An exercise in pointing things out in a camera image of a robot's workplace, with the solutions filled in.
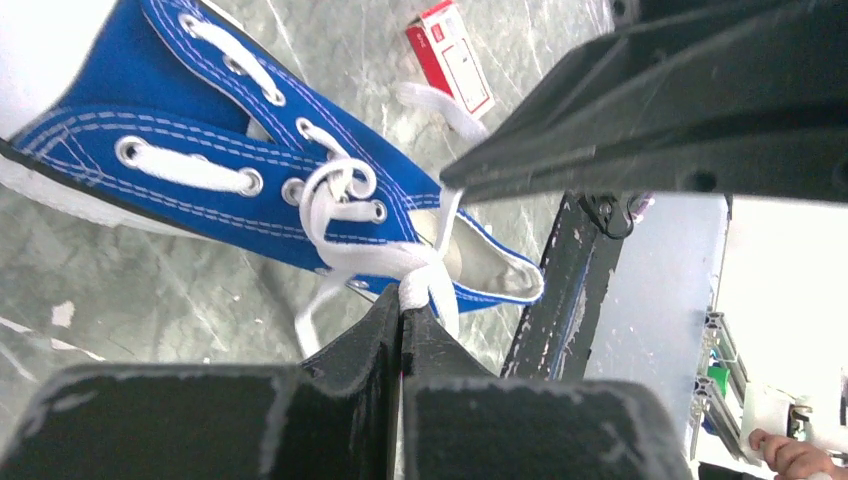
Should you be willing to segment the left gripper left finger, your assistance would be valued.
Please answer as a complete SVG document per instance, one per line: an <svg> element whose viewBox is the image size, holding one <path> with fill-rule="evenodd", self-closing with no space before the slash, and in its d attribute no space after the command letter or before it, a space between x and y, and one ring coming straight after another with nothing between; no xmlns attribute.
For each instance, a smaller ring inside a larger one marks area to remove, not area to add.
<svg viewBox="0 0 848 480"><path fill-rule="evenodd" d="M396 287L299 364L87 364L34 395L5 479L388 479Z"/></svg>

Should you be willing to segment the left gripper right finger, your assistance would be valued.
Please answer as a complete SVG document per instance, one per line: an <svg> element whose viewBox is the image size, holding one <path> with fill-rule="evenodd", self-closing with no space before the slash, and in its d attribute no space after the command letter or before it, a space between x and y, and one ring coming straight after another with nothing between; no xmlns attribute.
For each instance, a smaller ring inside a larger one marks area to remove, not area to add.
<svg viewBox="0 0 848 480"><path fill-rule="evenodd" d="M427 307L401 314L409 479L685 479L675 426L646 386L501 378Z"/></svg>

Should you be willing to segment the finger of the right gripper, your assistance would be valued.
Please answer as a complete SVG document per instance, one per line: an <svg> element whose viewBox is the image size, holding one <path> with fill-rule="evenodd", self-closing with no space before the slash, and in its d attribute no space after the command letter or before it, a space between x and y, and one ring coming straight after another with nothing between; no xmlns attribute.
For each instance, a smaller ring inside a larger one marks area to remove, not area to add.
<svg viewBox="0 0 848 480"><path fill-rule="evenodd" d="M568 190L847 199L843 1L644 1L441 172L470 202Z"/></svg>

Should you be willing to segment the white shoelace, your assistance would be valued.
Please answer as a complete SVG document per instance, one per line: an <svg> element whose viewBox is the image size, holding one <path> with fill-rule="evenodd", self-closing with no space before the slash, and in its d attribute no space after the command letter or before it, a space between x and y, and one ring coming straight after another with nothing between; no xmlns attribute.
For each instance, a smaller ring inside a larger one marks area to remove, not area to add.
<svg viewBox="0 0 848 480"><path fill-rule="evenodd" d="M511 298L513 264L438 186L379 134L312 90L236 26L192 2L145 1L158 70L154 105L127 115L116 187L196 233L305 269L320 291L295 327L343 286L404 286L446 328Z"/></svg>

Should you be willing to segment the blue canvas sneaker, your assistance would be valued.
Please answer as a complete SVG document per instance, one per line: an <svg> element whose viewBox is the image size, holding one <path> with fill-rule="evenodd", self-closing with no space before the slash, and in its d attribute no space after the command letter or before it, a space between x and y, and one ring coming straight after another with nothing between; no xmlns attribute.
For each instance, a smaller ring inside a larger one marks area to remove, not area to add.
<svg viewBox="0 0 848 480"><path fill-rule="evenodd" d="M1 183L372 293L432 264L461 312L544 290L451 191L205 1L3 2Z"/></svg>

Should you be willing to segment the bystander bare hand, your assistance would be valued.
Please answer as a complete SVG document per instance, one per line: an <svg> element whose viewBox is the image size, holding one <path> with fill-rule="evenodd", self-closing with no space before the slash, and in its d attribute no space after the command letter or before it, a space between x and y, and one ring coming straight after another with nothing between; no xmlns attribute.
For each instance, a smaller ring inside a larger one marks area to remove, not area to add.
<svg viewBox="0 0 848 480"><path fill-rule="evenodd" d="M754 429L748 436L749 446L762 455L768 468L781 480L807 479L823 473L834 480L846 480L847 469L837 466L828 452L809 442L769 434Z"/></svg>

